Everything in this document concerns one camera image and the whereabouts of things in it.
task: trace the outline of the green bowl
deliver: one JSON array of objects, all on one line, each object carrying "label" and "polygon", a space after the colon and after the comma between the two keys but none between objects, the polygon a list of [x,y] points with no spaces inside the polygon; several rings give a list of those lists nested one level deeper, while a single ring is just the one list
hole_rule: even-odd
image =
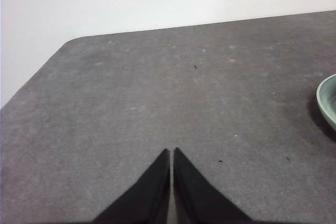
[{"label": "green bowl", "polygon": [[336,74],[320,83],[316,96],[324,118],[336,131]]}]

